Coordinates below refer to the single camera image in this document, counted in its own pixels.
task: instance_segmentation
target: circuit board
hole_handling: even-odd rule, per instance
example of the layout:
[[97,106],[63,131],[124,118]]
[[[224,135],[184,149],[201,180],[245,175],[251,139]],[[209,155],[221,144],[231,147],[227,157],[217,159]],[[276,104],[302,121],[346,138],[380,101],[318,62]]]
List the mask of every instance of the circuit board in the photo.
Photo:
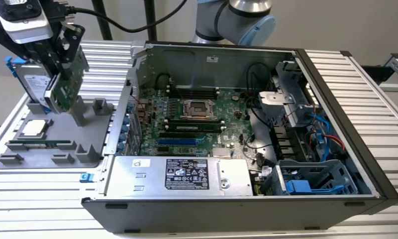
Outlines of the circuit board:
[[149,105],[144,109],[145,114],[141,120],[143,146],[140,155],[213,156],[213,148],[229,148],[231,158],[253,158],[255,152],[243,143],[252,134],[252,126],[247,117],[245,100],[239,96],[240,93],[235,90],[221,90],[217,99],[209,100],[213,116],[224,120],[225,123],[225,128],[220,133],[195,133],[196,145],[163,145],[160,133],[165,132],[164,120],[181,118],[184,102],[188,99],[169,99],[163,90],[143,89],[141,101],[149,102]]

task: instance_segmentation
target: blue cable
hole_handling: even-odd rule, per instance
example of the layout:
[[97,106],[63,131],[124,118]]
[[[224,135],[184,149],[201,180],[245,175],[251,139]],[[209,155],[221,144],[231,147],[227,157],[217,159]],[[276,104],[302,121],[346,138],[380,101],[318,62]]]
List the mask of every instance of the blue cable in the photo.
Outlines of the blue cable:
[[[330,133],[330,123],[329,123],[322,117],[314,115],[313,113],[310,114],[310,116],[312,116],[312,117],[316,117],[316,119],[317,119],[320,122],[325,123],[326,128],[328,128],[328,133]],[[329,156],[329,149],[330,149],[330,147],[329,147],[329,142],[330,142],[330,141],[329,141],[329,139],[326,138],[326,149],[325,149],[325,154],[324,154],[324,156],[322,156],[320,162],[325,162],[325,161],[326,161],[326,158],[328,158],[328,156]]]

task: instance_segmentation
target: warning label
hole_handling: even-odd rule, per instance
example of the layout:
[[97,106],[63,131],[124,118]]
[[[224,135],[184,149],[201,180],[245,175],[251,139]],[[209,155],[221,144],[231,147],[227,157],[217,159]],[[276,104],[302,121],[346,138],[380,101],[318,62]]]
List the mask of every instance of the warning label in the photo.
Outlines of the warning label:
[[167,189],[209,189],[207,159],[167,159]]

